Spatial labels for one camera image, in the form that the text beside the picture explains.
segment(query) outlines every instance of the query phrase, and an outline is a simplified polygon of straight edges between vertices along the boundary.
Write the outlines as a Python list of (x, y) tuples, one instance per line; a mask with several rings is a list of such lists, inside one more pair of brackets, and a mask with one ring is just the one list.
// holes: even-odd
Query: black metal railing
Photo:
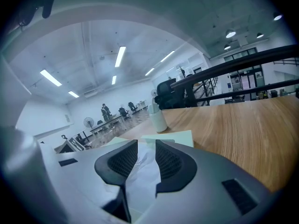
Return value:
[[(210, 96), (212, 93), (209, 91), (208, 93), (208, 86), (206, 85), (206, 81), (215, 78), (217, 79), (218, 76), (228, 74), (230, 72), (236, 71), (236, 70), (242, 70), (248, 67), (253, 67), (265, 63), (270, 63), (277, 60), (284, 60), (290, 57), (298, 57), (299, 56), (299, 46), (298, 45), (291, 45), (291, 46), (284, 46), (279, 47), (275, 49), (270, 49), (258, 53), (254, 53), (249, 56), (244, 56), (239, 59), (235, 59), (229, 62), (222, 63), (220, 65), (211, 67), (207, 70), (204, 70), (200, 73), (196, 73), (192, 76), (189, 76), (185, 79), (182, 79), (180, 81), (177, 81), (173, 84), (171, 84), (171, 87), (174, 89), (176, 97), (179, 102), (180, 107), (197, 107), (198, 102), (207, 102), (209, 105), (209, 101), (212, 99), (219, 99), (219, 98), (227, 98), (227, 97), (233, 97), (243, 94), (249, 94), (259, 91), (266, 91), (270, 89), (276, 89), (279, 87), (285, 87), (289, 85), (299, 84), (299, 79), (295, 80), (289, 80), (289, 81), (283, 81), (275, 84), (269, 84), (265, 86), (260, 86), (256, 88), (251, 88), (248, 90), (242, 90), (242, 91), (233, 91), (224, 93), (221, 95), (214, 95)], [(204, 93), (201, 95), (201, 97), (196, 98), (194, 95), (193, 90), (193, 84), (202, 82), (202, 86), (204, 87)], [(186, 91), (187, 96), (183, 98), (182, 93)]]
[(282, 64), (282, 65), (299, 65), (299, 57), (293, 57), (289, 59), (283, 59), (279, 61), (274, 61), (274, 64)]

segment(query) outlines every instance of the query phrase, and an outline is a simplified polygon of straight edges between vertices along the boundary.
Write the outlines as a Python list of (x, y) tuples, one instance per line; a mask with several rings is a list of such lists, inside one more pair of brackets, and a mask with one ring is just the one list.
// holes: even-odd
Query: staircase railing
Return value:
[[(239, 59), (235, 59), (229, 62), (222, 63), (220, 65), (211, 67), (207, 70), (204, 70), (200, 73), (193, 74), (192, 76), (186, 77), (185, 79), (182, 79), (180, 81), (177, 81), (173, 84), (171, 84), (171, 87), (174, 89), (175, 94), (177, 96), (177, 99), (179, 101), (180, 107), (186, 107), (186, 104), (191, 107), (197, 107), (198, 102), (203, 102), (212, 99), (219, 99), (219, 98), (226, 98), (226, 97), (232, 97), (237, 95), (243, 95), (243, 94), (249, 94), (259, 91), (266, 91), (270, 89), (276, 89), (279, 87), (285, 87), (289, 85), (299, 84), (299, 79), (295, 80), (289, 80), (289, 81), (283, 81), (279, 83), (269, 84), (265, 86), (260, 86), (256, 88), (251, 88), (248, 90), (242, 90), (242, 91), (233, 91), (228, 92), (220, 95), (214, 95), (209, 96), (211, 92), (208, 94), (205, 94), (206, 97), (204, 98), (196, 98), (193, 92), (193, 84), (198, 82), (203, 82), (206, 80), (209, 80), (214, 77), (218, 77), (224, 74), (228, 74), (230, 72), (236, 71), (236, 70), (242, 70), (248, 67), (253, 67), (256, 65), (261, 65), (265, 63), (270, 63), (273, 61), (279, 61), (284, 60), (292, 57), (298, 57), (299, 56), (299, 46), (298, 45), (291, 45), (291, 46), (284, 46), (279, 48), (274, 48), (258, 53), (254, 53), (249, 56), (244, 56)], [(187, 97), (183, 98), (182, 94), (186, 91)]]

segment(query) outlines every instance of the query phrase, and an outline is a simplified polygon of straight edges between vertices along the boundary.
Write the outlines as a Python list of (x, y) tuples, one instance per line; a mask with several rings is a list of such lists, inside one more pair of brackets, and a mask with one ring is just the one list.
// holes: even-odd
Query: fluorescent light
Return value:
[(149, 73), (151, 73), (154, 70), (154, 68), (150, 69), (150, 71), (148, 73), (146, 73), (145, 75), (147, 76)]
[(121, 59), (123, 54), (125, 53), (126, 47), (120, 47), (120, 50), (118, 51), (118, 55), (115, 62), (115, 67), (119, 67), (121, 65)]
[(49, 72), (47, 72), (46, 70), (42, 70), (41, 74), (46, 77), (48, 80), (50, 80), (53, 84), (57, 85), (57, 86), (61, 86), (61, 83), (59, 81), (57, 81), (53, 76), (51, 76), (49, 74)]
[(76, 95), (76, 94), (75, 94), (74, 92), (72, 92), (72, 91), (70, 91), (69, 94), (72, 95), (72, 96), (75, 97), (75, 98), (78, 98), (78, 97), (79, 97), (79, 95)]
[[(173, 68), (174, 68), (174, 67), (170, 68), (168, 71), (172, 70)], [(168, 71), (167, 71), (167, 72), (168, 72)]]
[(174, 53), (174, 50), (171, 52), (171, 53), (169, 53), (166, 57), (164, 57), (163, 59), (162, 59), (162, 61), (160, 61), (160, 62), (163, 62), (163, 61), (165, 61), (166, 60), (166, 58), (167, 57), (169, 57), (172, 53)]
[(113, 76), (112, 77), (112, 84), (115, 84), (115, 82), (116, 82), (116, 76)]

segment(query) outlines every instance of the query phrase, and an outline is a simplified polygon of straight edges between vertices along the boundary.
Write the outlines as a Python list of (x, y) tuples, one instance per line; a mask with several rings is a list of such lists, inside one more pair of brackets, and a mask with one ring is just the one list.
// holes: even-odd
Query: wood grain tabletop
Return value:
[[(298, 161), (299, 99), (285, 96), (236, 104), (163, 110), (168, 129), (191, 130), (194, 147), (221, 154), (270, 191), (283, 188)], [(125, 139), (156, 134), (150, 119)]]

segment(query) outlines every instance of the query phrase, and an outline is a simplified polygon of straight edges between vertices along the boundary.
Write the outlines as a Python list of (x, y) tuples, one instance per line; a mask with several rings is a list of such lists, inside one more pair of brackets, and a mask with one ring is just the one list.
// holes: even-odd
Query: ceiling light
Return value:
[(224, 46), (224, 49), (225, 49), (225, 50), (230, 49), (230, 45), (226, 44), (226, 45)]
[(112, 84), (115, 84), (115, 82), (116, 82), (116, 76), (113, 76), (112, 77)]
[[(174, 68), (174, 67), (170, 68), (168, 71), (171, 71), (173, 68)], [(168, 72), (168, 71), (167, 71), (167, 72)]]
[(273, 17), (274, 17), (274, 20), (277, 21), (279, 20), (280, 18), (282, 18), (282, 14), (278, 13), (278, 12), (275, 12), (273, 13)]
[(171, 52), (171, 53), (169, 53), (166, 57), (164, 57), (160, 62), (163, 62), (163, 61), (165, 61), (166, 60), (166, 58), (167, 57), (169, 57), (172, 53), (174, 53), (174, 50)]
[(148, 73), (145, 74), (145, 76), (147, 76), (149, 73), (151, 73), (154, 70), (154, 68), (150, 69), (150, 71)]
[(48, 80), (50, 80), (53, 84), (57, 85), (57, 86), (61, 86), (61, 83), (59, 81), (57, 81), (53, 76), (51, 76), (49, 74), (49, 72), (47, 72), (46, 70), (42, 70), (41, 74), (46, 77)]
[(228, 29), (225, 33), (226, 38), (230, 38), (235, 35), (235, 31), (233, 29)]
[(79, 97), (79, 95), (76, 95), (76, 94), (75, 94), (74, 92), (72, 92), (72, 91), (70, 91), (69, 94), (72, 95), (72, 96), (75, 97), (75, 98), (78, 98), (78, 97)]
[(259, 33), (256, 35), (256, 38), (261, 38), (262, 36), (263, 36), (263, 34), (259, 32)]
[(120, 50), (118, 51), (118, 55), (115, 62), (115, 67), (119, 67), (121, 65), (121, 59), (123, 54), (125, 53), (126, 47), (120, 47)]

